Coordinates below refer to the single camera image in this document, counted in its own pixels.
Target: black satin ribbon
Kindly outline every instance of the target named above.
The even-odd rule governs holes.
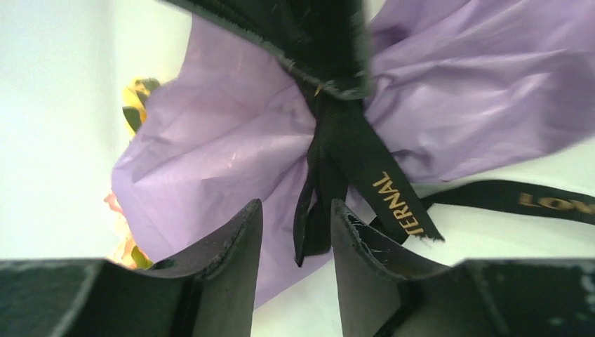
[[[445,204],[595,225],[595,197],[517,181],[476,181],[429,195],[422,199],[422,203],[426,209],[434,204]],[[404,230],[386,232],[379,218],[375,218],[370,226],[389,234],[399,244],[409,238]]]
[[[405,174],[364,117],[363,102],[339,100],[304,81],[296,82],[316,118],[316,128],[307,153],[307,179],[295,210],[295,262],[301,266],[305,256],[330,250],[330,203],[345,201],[350,183],[376,212],[389,236],[401,235],[403,226],[411,231],[414,224],[418,229],[414,235],[443,240]],[[314,193],[317,200],[312,205]]]

